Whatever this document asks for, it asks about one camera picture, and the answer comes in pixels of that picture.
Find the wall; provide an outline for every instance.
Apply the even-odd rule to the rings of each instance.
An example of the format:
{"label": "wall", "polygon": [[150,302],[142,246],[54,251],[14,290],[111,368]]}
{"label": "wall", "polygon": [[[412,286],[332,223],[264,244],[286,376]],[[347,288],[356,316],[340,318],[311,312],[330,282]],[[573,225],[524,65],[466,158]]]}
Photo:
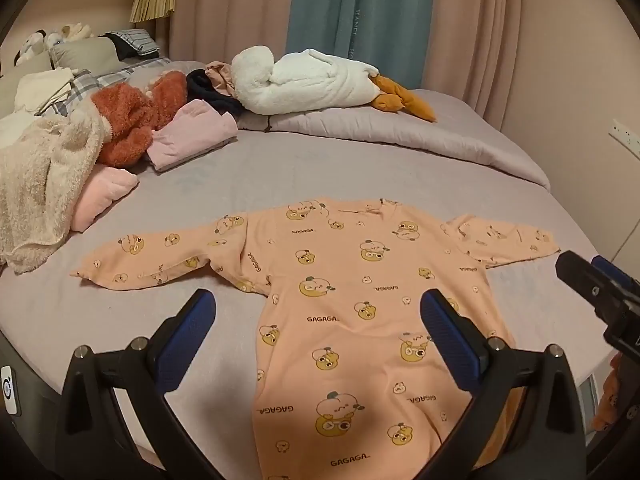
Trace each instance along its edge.
{"label": "wall", "polygon": [[640,40],[615,0],[522,0],[502,131],[607,258],[640,219],[640,160],[607,135],[614,118],[640,134],[639,75]]}
{"label": "wall", "polygon": [[24,40],[40,28],[47,32],[66,23],[87,23],[100,34],[129,27],[133,0],[29,0],[2,42],[2,70],[14,65],[14,57]]}

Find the metal screw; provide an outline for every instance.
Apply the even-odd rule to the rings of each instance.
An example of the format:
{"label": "metal screw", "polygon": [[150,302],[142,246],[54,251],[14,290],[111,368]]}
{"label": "metal screw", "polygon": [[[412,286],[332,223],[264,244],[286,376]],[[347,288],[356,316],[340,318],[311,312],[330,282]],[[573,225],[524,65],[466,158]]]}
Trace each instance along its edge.
{"label": "metal screw", "polygon": [[490,337],[487,342],[489,343],[489,346],[497,352],[503,350],[506,346],[506,343],[499,337]]}
{"label": "metal screw", "polygon": [[137,337],[131,342],[131,348],[137,351],[144,350],[147,343],[148,339],[146,337]]}
{"label": "metal screw", "polygon": [[551,352],[551,355],[553,357],[562,357],[564,355],[564,350],[562,350],[562,347],[560,345],[549,345],[549,352]]}
{"label": "metal screw", "polygon": [[80,345],[78,348],[74,350],[74,355],[78,359],[82,359],[88,353],[89,353],[89,347],[87,345]]}

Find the gray bed sheet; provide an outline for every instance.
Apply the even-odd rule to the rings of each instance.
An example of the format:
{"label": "gray bed sheet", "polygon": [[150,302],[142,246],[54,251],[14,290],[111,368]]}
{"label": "gray bed sheet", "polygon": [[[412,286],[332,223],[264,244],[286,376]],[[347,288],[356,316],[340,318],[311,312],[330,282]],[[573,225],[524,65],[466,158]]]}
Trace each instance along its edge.
{"label": "gray bed sheet", "polygon": [[[389,198],[443,220],[462,213],[548,229],[563,249],[591,258],[591,243],[543,187],[499,171],[429,153],[284,132],[244,132],[228,146],[140,185],[84,234],[72,235],[34,272],[0,275],[0,330],[57,391],[79,344],[124,348],[151,335],[197,287],[218,318],[180,388],[167,396],[181,423],[228,480],[260,479],[251,424],[255,329],[264,298],[243,294],[201,269],[149,290],[114,292],[70,277],[81,257],[124,233],[190,228],[230,212],[316,196]],[[495,300],[521,348],[566,349],[577,383],[607,356],[603,324],[554,272],[555,257],[489,271]],[[148,447],[123,396],[134,439]]]}

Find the white wall socket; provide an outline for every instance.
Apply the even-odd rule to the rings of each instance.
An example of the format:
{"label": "white wall socket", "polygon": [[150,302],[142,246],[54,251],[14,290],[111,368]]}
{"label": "white wall socket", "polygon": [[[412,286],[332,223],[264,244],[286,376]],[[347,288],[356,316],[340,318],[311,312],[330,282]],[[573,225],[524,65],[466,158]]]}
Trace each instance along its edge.
{"label": "white wall socket", "polygon": [[615,138],[637,158],[640,158],[640,137],[624,124],[620,124],[617,120],[614,120],[613,125],[609,129],[609,135]]}

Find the teal curtain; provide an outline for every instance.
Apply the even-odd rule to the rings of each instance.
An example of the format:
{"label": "teal curtain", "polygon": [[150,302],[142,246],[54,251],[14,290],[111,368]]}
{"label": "teal curtain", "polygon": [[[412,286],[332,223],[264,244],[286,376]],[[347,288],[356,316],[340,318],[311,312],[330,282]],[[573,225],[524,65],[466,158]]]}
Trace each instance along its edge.
{"label": "teal curtain", "polygon": [[314,48],[419,88],[433,0],[292,0],[287,52]]}

